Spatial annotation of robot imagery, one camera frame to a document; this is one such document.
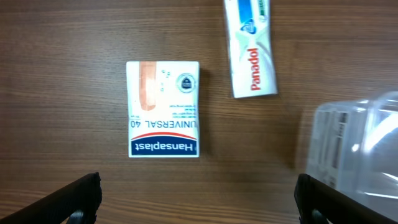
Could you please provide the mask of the white Hansaplast plaster box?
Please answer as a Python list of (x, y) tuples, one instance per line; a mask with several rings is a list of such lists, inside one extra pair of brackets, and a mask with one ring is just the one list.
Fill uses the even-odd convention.
[(130, 158), (200, 155), (199, 71), (195, 61), (127, 62)]

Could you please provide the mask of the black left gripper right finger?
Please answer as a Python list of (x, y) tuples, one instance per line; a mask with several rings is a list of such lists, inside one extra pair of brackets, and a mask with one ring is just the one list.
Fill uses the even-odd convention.
[(299, 174), (294, 190), (300, 224), (397, 224), (308, 174)]

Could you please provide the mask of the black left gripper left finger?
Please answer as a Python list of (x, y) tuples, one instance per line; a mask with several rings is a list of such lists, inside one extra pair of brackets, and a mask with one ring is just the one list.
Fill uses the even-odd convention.
[(102, 202), (101, 178), (91, 173), (1, 219), (1, 223), (96, 222)]

